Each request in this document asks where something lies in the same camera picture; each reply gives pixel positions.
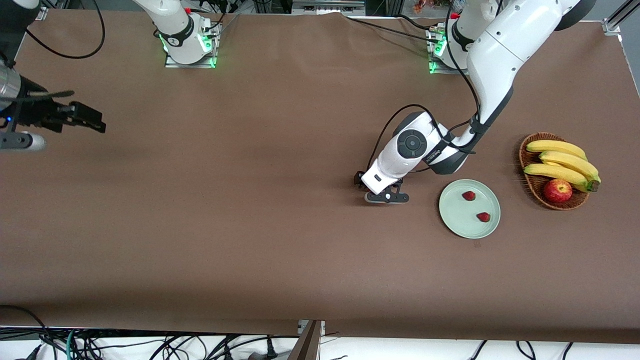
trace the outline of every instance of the plate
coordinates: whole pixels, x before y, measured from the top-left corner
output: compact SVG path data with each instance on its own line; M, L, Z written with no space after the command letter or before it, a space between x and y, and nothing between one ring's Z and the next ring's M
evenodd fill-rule
M476 193L476 199L467 201L462 197L467 191ZM482 222L476 217L489 213L491 220ZM500 222L500 203L493 191L485 184L471 179L454 181L440 195L440 216L454 233L468 239L480 239L491 234Z

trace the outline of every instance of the fruit basket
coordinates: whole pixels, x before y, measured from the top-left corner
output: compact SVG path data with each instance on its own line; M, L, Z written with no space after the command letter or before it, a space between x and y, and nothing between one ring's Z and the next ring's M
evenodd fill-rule
M520 159L520 166L524 169L527 165L533 163L539 163L540 159L538 159L538 153L527 151L527 144L536 141L536 140L559 140L565 142L566 140L552 133L536 133L527 136L524 139L522 144L520 144L520 150L518 152L518 157ZM546 208L553 210L573 210L581 205L583 205L587 199L589 198L589 193L583 193L580 191L573 191L573 195L571 199L566 202L562 202L559 204L551 203L545 200L543 195L543 191L547 182L549 182L549 178L545 176L537 176L537 175L529 175L524 174L525 182L529 187L529 190L533 194L533 196L540 201Z

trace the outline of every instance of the bunch of bananas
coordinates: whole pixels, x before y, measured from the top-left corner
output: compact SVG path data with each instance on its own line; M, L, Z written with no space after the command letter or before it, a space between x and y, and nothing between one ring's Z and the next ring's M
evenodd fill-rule
M542 164L526 166L526 174L562 179L582 192L598 191L598 185L602 182L598 169L576 145L556 140L537 140L527 145L527 151L540 152Z

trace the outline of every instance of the table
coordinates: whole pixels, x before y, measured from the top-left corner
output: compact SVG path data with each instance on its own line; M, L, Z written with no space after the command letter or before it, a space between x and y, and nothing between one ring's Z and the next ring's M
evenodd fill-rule
M640 101L598 23L551 36L459 172L407 176L408 204L375 206L352 178L393 112L418 102L453 126L474 111L460 77L428 73L420 40L339 14L247 15L216 69L164 69L146 14L104 13L96 56L26 39L17 58L108 128L35 131L46 151L1 155L1 302L59 326L288 334L322 318L344 336L640 340ZM71 10L31 29L77 54L100 35ZM583 207L547 211L525 192L515 148L538 131L599 167ZM462 178L500 200L485 239L438 217Z

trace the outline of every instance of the apple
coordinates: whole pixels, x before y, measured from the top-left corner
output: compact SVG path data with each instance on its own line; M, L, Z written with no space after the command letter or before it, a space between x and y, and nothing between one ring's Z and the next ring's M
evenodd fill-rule
M550 202L560 203L571 199L571 184L564 180L553 179L545 185L545 198Z

